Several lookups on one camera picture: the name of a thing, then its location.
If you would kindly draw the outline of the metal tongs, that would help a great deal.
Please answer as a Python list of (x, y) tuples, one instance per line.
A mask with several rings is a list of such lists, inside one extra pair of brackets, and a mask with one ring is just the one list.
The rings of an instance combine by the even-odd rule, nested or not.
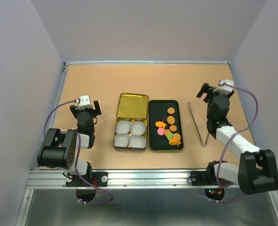
[(191, 120), (192, 120), (192, 122), (193, 122), (193, 125), (194, 125), (194, 127), (195, 127), (195, 131), (196, 131), (196, 133), (197, 133), (197, 137), (198, 137), (198, 140), (199, 140), (199, 142), (200, 142), (200, 145), (201, 145), (202, 147), (205, 147), (205, 146), (208, 144), (209, 137), (210, 137), (210, 133), (207, 133), (207, 136), (206, 136), (206, 138), (205, 138), (205, 141), (203, 141), (202, 136), (201, 136), (200, 131), (199, 131), (199, 128), (198, 128), (198, 126), (197, 126), (196, 120), (195, 120), (195, 118), (194, 118), (194, 115), (193, 115), (193, 112), (192, 112), (192, 108), (191, 108), (191, 104), (190, 104), (189, 101), (188, 101), (188, 110), (189, 110), (189, 114), (190, 114)]

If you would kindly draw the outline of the gold tin lid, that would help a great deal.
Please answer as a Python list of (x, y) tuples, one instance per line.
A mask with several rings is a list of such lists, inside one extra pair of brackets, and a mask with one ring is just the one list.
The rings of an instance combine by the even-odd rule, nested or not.
[(146, 119), (148, 116), (148, 95), (121, 93), (117, 118)]

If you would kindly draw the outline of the orange shell cookie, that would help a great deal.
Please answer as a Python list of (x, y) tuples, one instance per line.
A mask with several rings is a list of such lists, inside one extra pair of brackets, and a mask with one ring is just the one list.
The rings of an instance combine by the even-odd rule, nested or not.
[(170, 129), (171, 132), (175, 132), (175, 131), (177, 131), (177, 126), (170, 125), (169, 129)]
[(167, 113), (169, 115), (173, 115), (175, 113), (175, 109), (173, 107), (170, 107), (170, 108), (167, 109)]

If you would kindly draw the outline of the orange fish cookie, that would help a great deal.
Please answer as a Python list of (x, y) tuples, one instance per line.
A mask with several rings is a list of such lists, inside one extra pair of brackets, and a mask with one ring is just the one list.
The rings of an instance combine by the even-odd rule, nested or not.
[(157, 121), (155, 123), (155, 126), (158, 127), (158, 128), (165, 128), (167, 126), (167, 124), (163, 121)]
[(179, 140), (176, 140), (176, 139), (171, 139), (171, 140), (169, 140), (169, 145), (179, 146), (179, 145), (181, 145), (181, 142)]

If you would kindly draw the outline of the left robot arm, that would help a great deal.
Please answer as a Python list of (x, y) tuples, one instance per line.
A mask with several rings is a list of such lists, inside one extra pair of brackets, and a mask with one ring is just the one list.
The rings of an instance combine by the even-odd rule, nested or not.
[[(77, 128), (65, 132), (55, 128), (47, 129), (52, 114), (59, 107), (67, 104), (70, 104), (70, 111), (77, 120)], [(91, 164), (81, 161), (79, 154), (80, 149), (93, 147), (95, 124), (99, 115), (101, 115), (99, 102), (97, 100), (91, 102), (89, 96), (82, 96), (56, 106), (48, 115), (44, 125), (44, 140), (37, 155), (38, 165), (62, 170), (71, 179), (76, 175), (78, 182), (84, 186), (93, 183)]]

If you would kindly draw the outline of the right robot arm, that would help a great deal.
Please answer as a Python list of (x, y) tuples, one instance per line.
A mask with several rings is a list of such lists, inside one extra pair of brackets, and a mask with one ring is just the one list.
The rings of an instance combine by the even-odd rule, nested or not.
[(235, 90), (240, 89), (233, 81), (221, 80), (217, 88), (204, 83), (197, 94), (197, 98), (206, 95), (208, 133), (225, 145), (220, 159), (211, 162), (205, 172), (206, 181), (220, 188), (239, 185), (245, 195), (276, 191), (278, 169), (274, 153), (247, 141), (227, 119), (229, 99)]

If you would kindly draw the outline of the white paper cup back left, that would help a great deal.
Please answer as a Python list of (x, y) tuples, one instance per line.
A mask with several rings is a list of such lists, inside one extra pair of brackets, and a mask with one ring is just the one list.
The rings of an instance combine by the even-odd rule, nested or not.
[(115, 132), (116, 134), (128, 134), (131, 130), (131, 122), (128, 120), (122, 120), (117, 123)]

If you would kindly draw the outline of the white paper cup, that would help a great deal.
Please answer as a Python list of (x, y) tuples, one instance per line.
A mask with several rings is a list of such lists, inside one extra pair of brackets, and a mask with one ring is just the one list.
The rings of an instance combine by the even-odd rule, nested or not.
[(129, 139), (129, 146), (131, 148), (145, 148), (146, 139), (143, 136), (132, 135)]
[(145, 133), (145, 131), (146, 131), (146, 126), (141, 121), (135, 121), (131, 125), (131, 134), (132, 135), (141, 136)]
[(122, 120), (117, 123), (115, 132), (116, 134), (128, 134), (131, 130), (131, 122), (128, 120)]
[(127, 147), (129, 145), (130, 135), (128, 133), (116, 134), (114, 137), (114, 146)]

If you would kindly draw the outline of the white paper cup front left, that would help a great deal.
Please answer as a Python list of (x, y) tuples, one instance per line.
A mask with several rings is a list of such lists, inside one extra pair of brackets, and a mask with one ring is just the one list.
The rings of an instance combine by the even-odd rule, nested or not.
[(116, 134), (114, 137), (114, 146), (127, 147), (129, 145), (130, 135), (128, 133)]

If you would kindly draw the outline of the white paper cup back right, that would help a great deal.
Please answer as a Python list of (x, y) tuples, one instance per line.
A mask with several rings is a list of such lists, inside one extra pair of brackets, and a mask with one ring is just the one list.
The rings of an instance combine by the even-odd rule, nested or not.
[(141, 136), (145, 133), (145, 131), (146, 131), (146, 126), (141, 121), (135, 121), (131, 125), (131, 134), (132, 135)]

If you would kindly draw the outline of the white paper cup front right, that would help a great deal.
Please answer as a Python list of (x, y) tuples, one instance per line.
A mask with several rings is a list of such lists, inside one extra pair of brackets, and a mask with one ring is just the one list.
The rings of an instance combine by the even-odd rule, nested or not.
[(132, 135), (129, 139), (129, 146), (131, 148), (145, 148), (146, 139), (143, 136)]

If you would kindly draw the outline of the black tray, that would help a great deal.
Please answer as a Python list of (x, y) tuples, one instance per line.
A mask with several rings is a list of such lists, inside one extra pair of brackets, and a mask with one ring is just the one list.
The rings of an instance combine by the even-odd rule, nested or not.
[[(165, 135), (160, 136), (157, 133), (158, 127), (155, 126), (157, 121), (162, 121), (162, 115), (170, 116), (167, 113), (167, 109), (173, 107), (175, 113), (171, 116), (175, 118), (175, 123), (173, 125), (177, 126), (177, 131), (171, 133), (179, 133), (181, 135), (181, 145), (171, 146), (169, 145), (169, 140)], [(183, 138), (182, 138), (182, 128), (181, 119), (179, 111), (179, 103), (176, 100), (151, 100), (148, 104), (149, 113), (149, 146), (153, 151), (180, 151), (183, 148)], [(165, 129), (169, 129), (170, 124), (166, 122), (167, 126)]]

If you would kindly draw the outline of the orange star cookie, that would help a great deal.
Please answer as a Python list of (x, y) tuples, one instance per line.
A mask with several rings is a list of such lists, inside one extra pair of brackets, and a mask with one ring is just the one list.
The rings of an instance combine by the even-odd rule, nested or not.
[(164, 135), (167, 136), (171, 131), (169, 129), (165, 129)]

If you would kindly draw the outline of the green round cookie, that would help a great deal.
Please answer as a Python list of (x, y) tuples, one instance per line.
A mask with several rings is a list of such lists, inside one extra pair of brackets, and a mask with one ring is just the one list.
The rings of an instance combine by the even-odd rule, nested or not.
[(166, 138), (170, 141), (170, 140), (172, 140), (173, 139), (173, 133), (168, 133), (167, 134), (167, 136), (166, 136)]

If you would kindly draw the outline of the pink round cookie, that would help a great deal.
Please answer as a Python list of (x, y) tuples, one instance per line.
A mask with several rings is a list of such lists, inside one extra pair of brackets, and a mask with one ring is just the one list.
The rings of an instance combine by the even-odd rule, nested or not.
[(165, 128), (158, 128), (157, 133), (158, 135), (163, 136), (165, 134)]

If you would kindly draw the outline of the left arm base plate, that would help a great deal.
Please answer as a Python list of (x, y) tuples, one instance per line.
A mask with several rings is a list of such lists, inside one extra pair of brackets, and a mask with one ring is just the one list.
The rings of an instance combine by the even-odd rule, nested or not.
[[(70, 173), (63, 173), (66, 181), (66, 187), (88, 187), (89, 185), (85, 183), (78, 175), (72, 175)], [(87, 182), (97, 187), (107, 187), (108, 183), (108, 173), (105, 171), (93, 171), (91, 176), (82, 176)]]

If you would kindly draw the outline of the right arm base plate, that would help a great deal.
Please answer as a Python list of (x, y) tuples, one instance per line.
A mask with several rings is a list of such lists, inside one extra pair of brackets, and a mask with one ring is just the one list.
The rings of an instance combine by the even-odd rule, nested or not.
[(215, 172), (194, 170), (189, 178), (193, 186), (218, 186)]

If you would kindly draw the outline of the aluminium front rail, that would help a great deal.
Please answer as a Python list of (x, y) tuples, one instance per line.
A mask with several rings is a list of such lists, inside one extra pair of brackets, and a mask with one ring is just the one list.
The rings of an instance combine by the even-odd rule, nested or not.
[[(109, 170), (106, 190), (118, 189), (165, 189), (165, 188), (217, 188), (216, 185), (192, 186), (188, 178), (191, 169), (164, 170)], [(61, 170), (31, 170), (26, 189), (73, 189), (65, 185)]]

